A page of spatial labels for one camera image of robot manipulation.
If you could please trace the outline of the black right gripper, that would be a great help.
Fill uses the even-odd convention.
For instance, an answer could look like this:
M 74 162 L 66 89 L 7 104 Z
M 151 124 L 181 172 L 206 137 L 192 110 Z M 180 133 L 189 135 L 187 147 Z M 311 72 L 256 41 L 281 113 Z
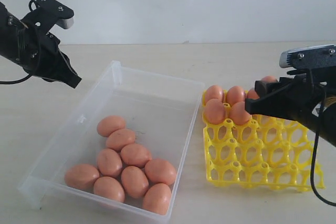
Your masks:
M 280 77 L 277 82 L 256 80 L 259 99 L 246 99 L 245 110 L 298 122 L 320 122 L 327 109 L 326 87 L 311 83 L 304 74 L 294 78 Z

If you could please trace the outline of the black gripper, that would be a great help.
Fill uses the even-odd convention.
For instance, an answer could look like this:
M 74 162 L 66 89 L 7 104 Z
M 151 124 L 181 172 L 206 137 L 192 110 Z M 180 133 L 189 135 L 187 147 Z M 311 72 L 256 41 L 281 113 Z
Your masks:
M 67 55 L 59 49 L 57 38 L 49 33 L 40 33 L 37 27 L 15 29 L 15 53 L 15 62 L 27 73 L 16 82 L 39 77 L 47 82 L 62 82 L 76 88 L 82 80 Z

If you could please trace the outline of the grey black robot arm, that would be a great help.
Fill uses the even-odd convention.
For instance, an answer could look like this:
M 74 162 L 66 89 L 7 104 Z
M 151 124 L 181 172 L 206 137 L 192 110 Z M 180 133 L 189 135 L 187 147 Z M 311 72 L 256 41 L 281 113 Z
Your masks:
M 74 23 L 74 11 L 57 0 L 30 0 L 28 8 L 29 12 L 19 19 L 1 4 L 1 56 L 27 73 L 24 78 L 1 84 L 19 84 L 39 77 L 75 88 L 81 78 L 60 50 L 60 40 L 50 32 L 54 25 L 69 29 Z

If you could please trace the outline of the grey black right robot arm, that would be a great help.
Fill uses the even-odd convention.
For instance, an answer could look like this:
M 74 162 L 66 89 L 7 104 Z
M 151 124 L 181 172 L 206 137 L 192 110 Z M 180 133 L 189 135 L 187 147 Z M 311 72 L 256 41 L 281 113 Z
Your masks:
M 312 84 L 304 74 L 281 77 L 278 82 L 255 82 L 259 99 L 247 99 L 245 110 L 279 119 L 297 121 L 335 146 L 335 88 Z

